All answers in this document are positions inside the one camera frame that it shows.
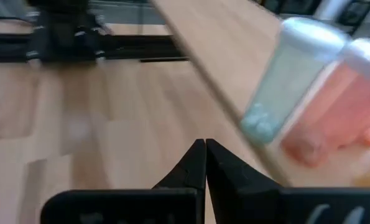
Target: light blue container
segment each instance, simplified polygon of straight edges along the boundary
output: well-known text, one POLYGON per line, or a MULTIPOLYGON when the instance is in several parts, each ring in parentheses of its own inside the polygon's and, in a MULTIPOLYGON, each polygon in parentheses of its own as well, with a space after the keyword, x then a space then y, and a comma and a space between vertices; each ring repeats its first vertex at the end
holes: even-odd
POLYGON ((269 143, 284 125, 322 68, 350 40, 324 23, 292 17, 281 25, 279 43, 241 121, 245 135, 269 143))

